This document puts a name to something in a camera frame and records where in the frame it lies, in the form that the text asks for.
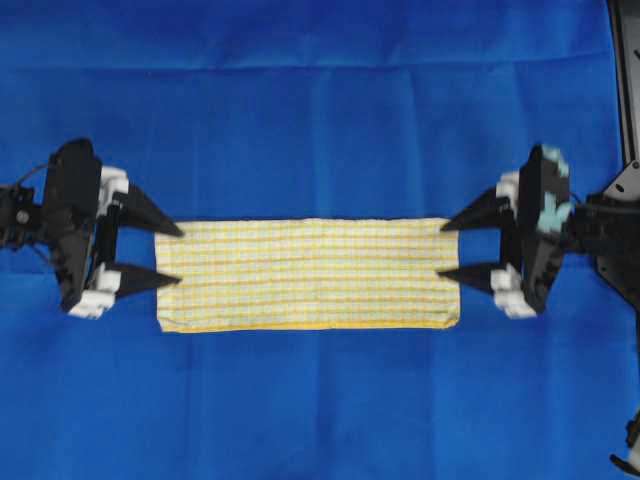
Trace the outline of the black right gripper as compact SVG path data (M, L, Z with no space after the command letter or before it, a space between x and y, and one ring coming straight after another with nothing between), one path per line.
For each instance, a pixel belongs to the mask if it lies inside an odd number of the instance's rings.
M441 231L504 229L500 263L438 270L440 278L493 295L510 318L541 314L564 259L562 237L572 205L569 165L560 149L535 145L517 171L501 175Z

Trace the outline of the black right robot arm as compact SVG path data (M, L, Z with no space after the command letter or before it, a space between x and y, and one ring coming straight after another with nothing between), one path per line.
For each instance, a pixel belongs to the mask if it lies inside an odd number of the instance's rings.
M566 254L586 255L596 273L639 306L639 165L602 191L572 198L561 150L532 147L527 162L501 175L442 226L444 232L496 229L499 259L440 270L438 276L484 292L510 318L542 314Z

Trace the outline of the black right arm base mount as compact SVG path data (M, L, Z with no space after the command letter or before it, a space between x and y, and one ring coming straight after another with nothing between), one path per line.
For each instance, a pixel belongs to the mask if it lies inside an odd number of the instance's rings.
M639 3L607 3L613 38L623 167L603 191L620 211L607 226L610 253L596 258L600 276L635 310L639 309Z

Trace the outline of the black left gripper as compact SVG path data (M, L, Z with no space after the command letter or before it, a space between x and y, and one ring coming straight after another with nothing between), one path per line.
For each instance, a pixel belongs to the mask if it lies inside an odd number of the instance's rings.
M119 298L179 284L180 277L115 260L118 224L172 237L185 233L125 171L105 166L87 138L71 140L48 163L43 202L45 243L61 308L96 319Z

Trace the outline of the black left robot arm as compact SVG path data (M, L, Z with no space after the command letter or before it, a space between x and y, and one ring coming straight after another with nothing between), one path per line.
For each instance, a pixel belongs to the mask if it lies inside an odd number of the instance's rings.
M43 200L22 179L1 188L1 246L18 251L44 245L55 274L60 308L97 319L117 300L179 283L179 278L116 259L123 227L181 238L183 230L130 179L105 165L92 142L63 144L41 165Z

